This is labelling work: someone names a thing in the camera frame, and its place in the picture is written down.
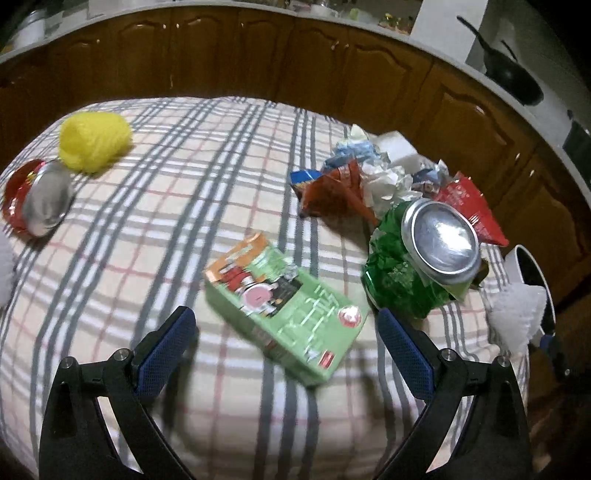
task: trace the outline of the yellow yarn ball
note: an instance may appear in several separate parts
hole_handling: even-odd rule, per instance
[[[79,112],[60,131],[60,158],[68,168],[96,173],[131,145],[131,128],[117,113]]]

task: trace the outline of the can lid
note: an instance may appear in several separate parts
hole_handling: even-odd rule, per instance
[[[72,201],[72,180],[68,169],[57,160],[47,162],[34,175],[22,218],[31,235],[44,236],[64,219]]]
[[[402,220],[402,240],[417,266],[441,284],[471,281],[480,267],[474,228],[445,203],[420,199],[410,205]]]

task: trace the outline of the pan handle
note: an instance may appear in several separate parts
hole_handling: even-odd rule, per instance
[[[507,45],[507,42],[505,40],[501,40],[501,43],[505,46],[505,48],[507,50],[509,50],[509,53],[513,57],[513,60],[515,60],[515,63],[519,63],[519,60],[517,60],[517,57],[515,56],[515,53],[513,53],[513,50],[511,50],[511,47],[509,45]]]
[[[474,35],[476,36],[476,39],[478,40],[478,42],[480,43],[480,45],[482,45],[482,48],[485,51],[491,51],[492,50],[492,47],[486,42],[486,40],[484,39],[484,37],[480,34],[480,32],[478,31],[478,29],[474,25],[472,25],[468,20],[466,20],[461,15],[458,15],[456,18],[457,18],[458,22],[460,22],[462,25],[464,25],[465,27],[467,27],[468,30],[470,30],[472,33],[474,33]]]

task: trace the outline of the blue gripper pad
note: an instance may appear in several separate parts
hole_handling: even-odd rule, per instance
[[[378,333],[415,398],[430,401],[435,392],[431,364],[388,309],[379,311]]]
[[[158,330],[143,338],[135,349],[132,363],[135,394],[140,400],[158,396],[194,339],[196,330],[193,311],[178,307]]]

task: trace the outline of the red can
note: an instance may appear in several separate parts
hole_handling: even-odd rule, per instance
[[[2,215],[15,231],[44,236],[63,220],[72,193],[70,174],[61,162],[36,158],[8,180]]]

